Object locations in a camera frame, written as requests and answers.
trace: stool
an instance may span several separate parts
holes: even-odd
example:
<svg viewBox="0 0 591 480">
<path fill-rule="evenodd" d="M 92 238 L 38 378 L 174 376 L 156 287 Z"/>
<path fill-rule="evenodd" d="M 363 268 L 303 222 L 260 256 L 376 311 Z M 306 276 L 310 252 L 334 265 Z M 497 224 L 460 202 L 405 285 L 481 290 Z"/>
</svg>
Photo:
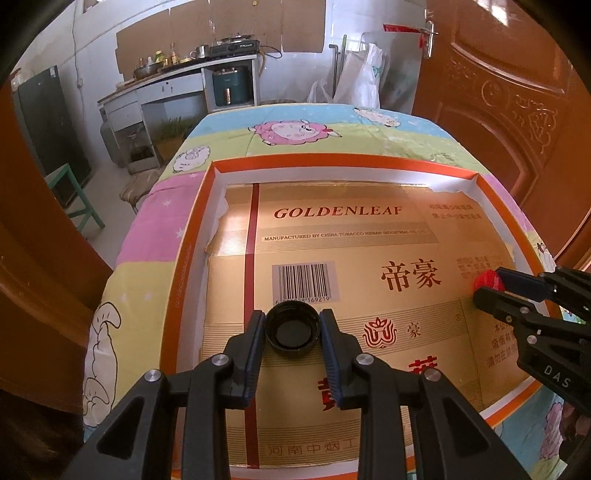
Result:
<svg viewBox="0 0 591 480">
<path fill-rule="evenodd" d="M 80 200 L 82 200 L 82 203 L 84 204 L 83 209 L 76 210 L 75 212 L 67 214 L 69 218 L 75 218 L 80 215 L 84 215 L 84 218 L 78 224 L 78 227 L 77 227 L 78 231 L 79 232 L 82 231 L 82 229 L 84 228 L 84 226 L 86 225 L 86 222 L 88 221 L 88 219 L 90 217 L 95 219 L 95 222 L 97 223 L 97 225 L 100 228 L 105 228 L 105 224 L 100 219 L 98 213 L 96 213 L 96 210 L 94 208 L 92 208 L 92 205 L 90 204 L 90 200 L 85 195 L 84 191 L 82 190 L 82 187 L 80 187 L 80 184 L 78 183 L 78 180 L 76 180 L 76 177 L 72 173 L 72 169 L 70 168 L 70 164 L 66 163 L 65 165 L 62 165 L 60 168 L 52 171 L 47 177 L 45 177 L 45 183 L 47 183 L 47 186 L 51 190 L 53 187 L 55 187 L 57 185 L 57 182 L 59 182 L 64 176 L 68 177 L 68 179 L 70 180 L 70 182 L 72 183 L 72 185 L 74 187 L 74 190 L 76 191 L 76 193 L 80 197 Z"/>
<path fill-rule="evenodd" d="M 134 174 L 127 186 L 119 194 L 119 198 L 131 205 L 135 213 L 138 213 L 137 204 L 144 195 L 148 194 L 156 184 L 166 166 L 152 168 Z"/>
</svg>

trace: screw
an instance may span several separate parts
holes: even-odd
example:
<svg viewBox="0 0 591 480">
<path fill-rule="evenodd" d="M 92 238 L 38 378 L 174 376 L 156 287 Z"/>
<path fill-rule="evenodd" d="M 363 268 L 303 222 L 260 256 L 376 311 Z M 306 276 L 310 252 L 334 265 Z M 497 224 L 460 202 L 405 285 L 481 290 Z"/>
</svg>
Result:
<svg viewBox="0 0 591 480">
<path fill-rule="evenodd" d="M 359 365 L 371 365 L 374 362 L 374 356 L 369 353 L 360 353 L 355 357 Z"/>
<path fill-rule="evenodd" d="M 156 380 L 160 380 L 160 377 L 162 377 L 162 372 L 160 370 L 156 370 L 155 368 L 144 373 L 144 378 L 148 382 L 156 382 Z"/>
<path fill-rule="evenodd" d="M 225 355 L 223 353 L 219 353 L 219 354 L 214 355 L 212 357 L 212 363 L 216 367 L 221 367 L 222 365 L 226 365 L 229 361 L 230 361 L 230 357 L 228 357 L 227 355 Z"/>
<path fill-rule="evenodd" d="M 430 382 L 436 382 L 441 378 L 441 372 L 437 368 L 427 368 L 425 370 L 425 378 Z"/>
</svg>

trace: potted plant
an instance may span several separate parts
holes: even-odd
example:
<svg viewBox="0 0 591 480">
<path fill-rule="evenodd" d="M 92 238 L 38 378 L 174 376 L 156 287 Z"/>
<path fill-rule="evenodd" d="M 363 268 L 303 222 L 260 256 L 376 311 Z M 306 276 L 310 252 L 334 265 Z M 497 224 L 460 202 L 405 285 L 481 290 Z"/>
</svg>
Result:
<svg viewBox="0 0 591 480">
<path fill-rule="evenodd" d="M 174 154 L 181 148 L 185 138 L 197 125 L 196 118 L 171 118 L 160 125 L 154 138 L 154 146 L 160 155 L 163 165 L 168 164 Z"/>
</svg>

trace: colorful bedspread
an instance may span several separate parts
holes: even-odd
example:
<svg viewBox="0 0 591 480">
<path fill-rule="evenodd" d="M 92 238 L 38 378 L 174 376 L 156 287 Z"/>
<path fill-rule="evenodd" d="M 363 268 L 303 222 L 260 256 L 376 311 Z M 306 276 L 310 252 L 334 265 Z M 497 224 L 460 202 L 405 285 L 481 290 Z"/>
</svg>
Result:
<svg viewBox="0 0 591 480">
<path fill-rule="evenodd" d="M 544 268 L 554 270 L 552 257 L 509 193 L 448 133 L 428 120 L 325 104 L 213 113 L 195 127 L 144 200 L 95 313 L 85 365 L 86 436 L 143 372 L 159 365 L 177 253 L 209 164 L 293 152 L 389 155 L 476 171 L 510 208 Z M 564 466 L 557 455 L 561 409 L 561 400 L 543 387 L 497 427 L 533 478 L 556 478 Z"/>
</svg>

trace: red pom-pom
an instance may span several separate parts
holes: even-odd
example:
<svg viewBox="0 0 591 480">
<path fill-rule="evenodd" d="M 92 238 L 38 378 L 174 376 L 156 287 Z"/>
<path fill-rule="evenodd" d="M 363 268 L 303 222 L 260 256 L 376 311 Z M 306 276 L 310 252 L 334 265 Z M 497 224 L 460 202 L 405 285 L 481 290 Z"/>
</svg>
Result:
<svg viewBox="0 0 591 480">
<path fill-rule="evenodd" d="M 476 277 L 474 280 L 474 291 L 480 287 L 490 287 L 494 290 L 505 291 L 501 277 L 494 270 L 485 270 Z"/>
</svg>

